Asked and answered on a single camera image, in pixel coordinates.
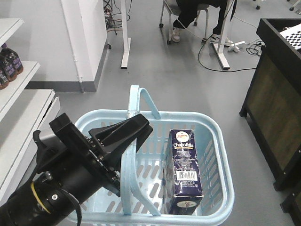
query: black wooden cabinet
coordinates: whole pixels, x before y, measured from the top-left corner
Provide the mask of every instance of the black wooden cabinet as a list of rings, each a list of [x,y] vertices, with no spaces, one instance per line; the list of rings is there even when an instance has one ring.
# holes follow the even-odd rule
[[[301,19],[260,20],[257,34],[265,47],[239,113],[246,117],[278,191],[301,179],[301,51],[279,34],[300,23]]]
[[[281,204],[281,208],[291,215],[296,226],[301,225],[301,181]]]

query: plastic basket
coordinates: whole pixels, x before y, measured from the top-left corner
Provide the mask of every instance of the plastic basket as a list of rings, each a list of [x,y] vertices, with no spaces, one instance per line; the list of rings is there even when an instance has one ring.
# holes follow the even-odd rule
[[[140,94],[151,111],[139,111]],[[150,121],[153,132],[137,154],[132,155],[133,142],[122,157],[121,198],[101,188],[82,204],[82,222],[108,226],[217,226],[224,222],[233,208],[234,188],[222,132],[208,116],[157,111],[148,92],[132,86],[129,110],[94,110],[80,117],[75,125],[89,136],[92,128],[112,125],[137,113]],[[191,216],[160,214],[164,152],[170,129],[193,129],[195,134],[204,198]],[[72,213],[69,219],[76,221],[76,215]]]

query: person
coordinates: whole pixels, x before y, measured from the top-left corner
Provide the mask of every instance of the person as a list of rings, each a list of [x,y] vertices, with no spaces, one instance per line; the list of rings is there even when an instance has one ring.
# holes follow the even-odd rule
[[[226,16],[226,7],[228,0],[176,0],[181,13],[177,20],[174,21],[174,28],[172,33],[172,40],[174,42],[180,41],[180,33],[183,29],[187,28],[189,24],[194,21],[194,19],[198,16],[198,4],[208,4],[213,7],[219,7],[219,17],[217,21],[217,26],[213,29],[212,35],[210,37],[211,42],[219,42],[221,38],[222,32],[222,23]],[[234,16],[237,0],[229,0],[233,1],[233,10],[231,13],[231,19]]]

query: white shelf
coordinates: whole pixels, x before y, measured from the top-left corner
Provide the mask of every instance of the white shelf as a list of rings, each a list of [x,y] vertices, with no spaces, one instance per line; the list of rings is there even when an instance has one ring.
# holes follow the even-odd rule
[[[16,32],[22,24],[24,24],[24,21],[20,18],[0,19],[0,46]]]
[[[38,62],[33,61],[24,61],[22,64],[23,72],[5,89],[0,90],[0,122],[40,67]]]
[[[54,95],[52,89],[24,90],[0,123],[0,202]]]

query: bottle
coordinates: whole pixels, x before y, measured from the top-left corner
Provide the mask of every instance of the bottle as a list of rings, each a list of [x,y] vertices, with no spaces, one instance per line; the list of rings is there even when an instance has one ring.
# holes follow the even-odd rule
[[[2,50],[0,54],[10,59],[14,65],[16,73],[20,74],[23,71],[23,65],[18,54],[12,49],[8,48],[6,43],[4,43],[1,47]]]
[[[8,81],[13,81],[17,77],[16,70],[13,63],[5,56],[0,54],[0,68],[3,70],[3,74],[7,77]]]
[[[8,86],[8,79],[4,75],[2,68],[0,67],[0,89],[4,89]]]

